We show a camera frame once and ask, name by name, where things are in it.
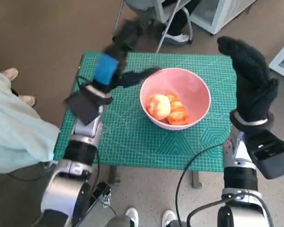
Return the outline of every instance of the table leg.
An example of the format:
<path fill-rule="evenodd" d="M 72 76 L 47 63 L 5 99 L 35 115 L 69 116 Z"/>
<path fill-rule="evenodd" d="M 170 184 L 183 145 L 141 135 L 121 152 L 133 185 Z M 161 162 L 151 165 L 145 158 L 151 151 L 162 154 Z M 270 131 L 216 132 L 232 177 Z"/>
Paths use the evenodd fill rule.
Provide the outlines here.
<path fill-rule="evenodd" d="M 199 179 L 199 171 L 191 171 L 191 176 L 192 176 L 192 187 L 194 189 L 201 189 L 202 184 L 200 183 Z"/>
<path fill-rule="evenodd" d="M 117 166 L 109 166 L 108 183 L 112 185 L 119 185 L 121 182 L 120 176 L 117 172 Z"/>

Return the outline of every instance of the pink bowl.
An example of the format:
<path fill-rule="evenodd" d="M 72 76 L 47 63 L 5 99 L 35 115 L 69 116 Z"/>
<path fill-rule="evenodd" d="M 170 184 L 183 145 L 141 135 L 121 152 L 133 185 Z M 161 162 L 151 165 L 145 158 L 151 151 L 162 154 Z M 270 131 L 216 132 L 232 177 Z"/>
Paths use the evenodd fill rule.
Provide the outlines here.
<path fill-rule="evenodd" d="M 187 109 L 190 122 L 186 125 L 170 125 L 167 120 L 158 121 L 146 110 L 147 99 L 154 94 L 175 93 Z M 202 120 L 209 111 L 211 97 L 208 86 L 195 73 L 178 68 L 159 70 L 149 76 L 140 90 L 141 106 L 157 126 L 167 130 L 187 129 Z"/>

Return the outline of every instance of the person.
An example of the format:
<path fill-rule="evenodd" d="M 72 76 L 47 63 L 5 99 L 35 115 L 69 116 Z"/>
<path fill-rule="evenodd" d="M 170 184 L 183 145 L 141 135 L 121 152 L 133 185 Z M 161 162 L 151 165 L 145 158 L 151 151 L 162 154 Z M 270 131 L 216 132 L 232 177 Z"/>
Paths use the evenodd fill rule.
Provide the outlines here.
<path fill-rule="evenodd" d="M 0 72 L 0 174 L 53 159 L 59 129 L 32 108 L 33 96 L 11 89 L 18 70 Z"/>
<path fill-rule="evenodd" d="M 5 76 L 12 82 L 19 74 L 19 71 L 16 68 L 10 68 L 4 70 L 2 75 Z M 23 102 L 27 103 L 29 106 L 33 107 L 36 104 L 36 98 L 34 96 L 22 96 L 19 95 L 14 89 L 10 88 L 12 93 L 18 96 Z"/>
<path fill-rule="evenodd" d="M 182 227 L 186 227 L 186 222 L 181 222 Z M 135 208 L 130 208 L 125 215 L 112 218 L 105 227 L 138 227 L 139 215 Z M 180 227 L 176 214 L 172 210 L 164 212 L 162 217 L 162 227 Z"/>
<path fill-rule="evenodd" d="M 174 4 L 177 2 L 177 0 L 158 0 L 162 2 L 163 7 L 170 6 L 171 4 Z M 191 14 L 197 5 L 200 3 L 201 0 L 191 0 L 188 2 L 185 7 L 187 8 L 187 11 L 189 14 Z M 146 11 L 153 6 L 152 0 L 126 0 L 127 4 L 139 9 Z M 166 34 L 165 41 L 169 41 L 171 43 L 176 43 L 176 44 L 186 44 L 189 40 L 189 35 L 185 35 L 182 32 L 182 29 L 185 27 L 187 23 L 187 17 L 184 11 L 179 10 L 169 27 L 169 30 Z"/>

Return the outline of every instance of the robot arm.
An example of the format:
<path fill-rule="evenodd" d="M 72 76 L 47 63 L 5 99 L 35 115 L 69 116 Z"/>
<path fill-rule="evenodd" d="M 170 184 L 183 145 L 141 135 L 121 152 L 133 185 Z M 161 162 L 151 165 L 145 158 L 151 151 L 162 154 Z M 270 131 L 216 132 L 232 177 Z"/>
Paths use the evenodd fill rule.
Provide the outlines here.
<path fill-rule="evenodd" d="M 264 56 L 243 41 L 218 39 L 219 50 L 232 59 L 237 74 L 237 109 L 231 111 L 231 133 L 223 145 L 224 189 L 222 198 L 258 191 L 257 169 L 267 179 L 284 175 L 284 142 L 269 130 L 269 112 L 277 96 L 277 79 L 271 79 Z M 267 213 L 253 196 L 237 197 L 221 207 L 218 227 L 269 227 Z"/>
<path fill-rule="evenodd" d="M 77 226 L 99 199 L 109 200 L 111 189 L 107 184 L 100 182 L 91 187 L 88 180 L 98 156 L 102 118 L 106 107 L 113 101 L 109 92 L 117 86 L 136 85 L 158 70 L 123 74 L 127 53 L 143 29 L 141 21 L 127 21 L 100 57 L 93 81 L 82 85 L 77 80 L 80 91 L 65 100 L 77 121 L 64 157 L 58 162 L 44 192 L 43 215 L 35 227 Z"/>

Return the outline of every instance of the metal chair leg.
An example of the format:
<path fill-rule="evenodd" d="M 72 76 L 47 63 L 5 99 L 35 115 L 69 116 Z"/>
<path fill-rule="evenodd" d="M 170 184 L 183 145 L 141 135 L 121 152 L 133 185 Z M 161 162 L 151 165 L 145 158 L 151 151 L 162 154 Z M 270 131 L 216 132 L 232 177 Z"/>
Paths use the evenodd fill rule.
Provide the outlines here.
<path fill-rule="evenodd" d="M 156 50 L 156 53 L 159 52 L 159 50 L 160 50 L 160 48 L 161 48 L 161 46 L 162 46 L 162 44 L 163 44 L 163 41 L 164 41 L 165 36 L 166 36 L 166 34 L 167 34 L 167 31 L 169 30 L 169 27 L 170 27 L 170 25 L 171 25 L 171 22 L 172 22 L 172 20 L 173 20 L 174 17 L 175 17 L 175 14 L 176 14 L 176 12 L 177 12 L 177 9 L 178 9 L 178 7 L 179 7 L 180 2 L 181 2 L 181 0 L 177 0 L 175 9 L 174 9 L 174 11 L 173 11 L 172 14 L 171 14 L 171 17 L 170 17 L 170 19 L 169 19 L 169 23 L 167 24 L 167 26 L 166 26 L 166 28 L 165 28 L 165 31 L 164 31 L 164 33 L 163 33 L 163 35 L 162 35 L 162 38 L 160 39 L 160 42 L 159 42 L 158 48 L 157 48 L 157 50 Z"/>
<path fill-rule="evenodd" d="M 187 23 L 188 23 L 188 28 L 189 28 L 189 41 L 192 41 L 193 40 L 193 28 L 192 28 L 191 21 L 190 21 L 190 15 L 186 7 L 182 7 L 182 10 L 185 12 L 186 17 L 187 17 Z"/>
<path fill-rule="evenodd" d="M 121 0 L 121 5 L 120 5 L 117 21 L 115 22 L 115 30 L 117 29 L 117 26 L 118 26 L 118 22 L 119 22 L 119 19 L 120 19 L 121 11 L 123 9 L 124 1 L 125 0 Z"/>

